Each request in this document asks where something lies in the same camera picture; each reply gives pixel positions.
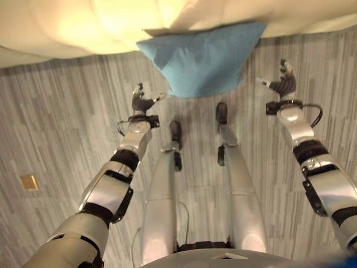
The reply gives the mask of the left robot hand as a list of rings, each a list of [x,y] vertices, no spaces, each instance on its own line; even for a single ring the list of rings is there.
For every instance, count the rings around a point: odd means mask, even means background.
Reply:
[[[143,84],[138,83],[132,92],[132,109],[133,114],[146,115],[146,112],[150,110],[157,102],[162,101],[167,96],[166,93],[160,92],[158,96],[152,98],[144,97]]]

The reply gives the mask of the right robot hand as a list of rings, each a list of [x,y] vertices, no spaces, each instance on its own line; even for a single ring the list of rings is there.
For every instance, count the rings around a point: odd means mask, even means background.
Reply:
[[[279,80],[268,80],[257,77],[255,81],[274,91],[282,99],[290,94],[295,94],[297,83],[293,72],[293,66],[286,59],[281,59],[279,71],[281,73]]]

